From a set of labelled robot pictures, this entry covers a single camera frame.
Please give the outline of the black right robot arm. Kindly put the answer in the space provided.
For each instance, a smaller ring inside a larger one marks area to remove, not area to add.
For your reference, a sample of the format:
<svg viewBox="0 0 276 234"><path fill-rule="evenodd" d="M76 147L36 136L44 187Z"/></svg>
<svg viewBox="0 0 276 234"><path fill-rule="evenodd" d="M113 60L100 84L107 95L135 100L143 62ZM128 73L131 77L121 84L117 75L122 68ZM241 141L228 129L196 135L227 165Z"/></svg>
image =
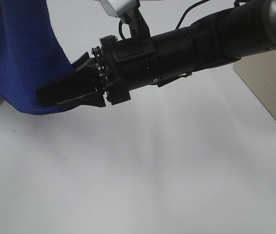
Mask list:
<svg viewBox="0 0 276 234"><path fill-rule="evenodd" d="M130 100L130 91L162 87L193 72L276 50L276 0L237 0L233 8L188 27L151 36L135 2L122 23L131 36L110 35L74 64L74 72L37 89L44 107L105 107Z"/></svg>

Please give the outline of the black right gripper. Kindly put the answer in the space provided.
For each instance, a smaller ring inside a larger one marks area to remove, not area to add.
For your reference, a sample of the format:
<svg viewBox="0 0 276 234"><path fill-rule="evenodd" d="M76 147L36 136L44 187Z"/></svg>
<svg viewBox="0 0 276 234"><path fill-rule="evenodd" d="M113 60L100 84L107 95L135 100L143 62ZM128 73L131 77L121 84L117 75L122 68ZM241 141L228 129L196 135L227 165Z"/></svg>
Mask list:
<svg viewBox="0 0 276 234"><path fill-rule="evenodd" d="M72 64L75 74L38 88L40 104L105 107L104 91L107 100L116 105L130 100L130 91L159 81L159 58L151 38L118 41L109 35L100 39L92 54L95 58L85 52Z"/></svg>

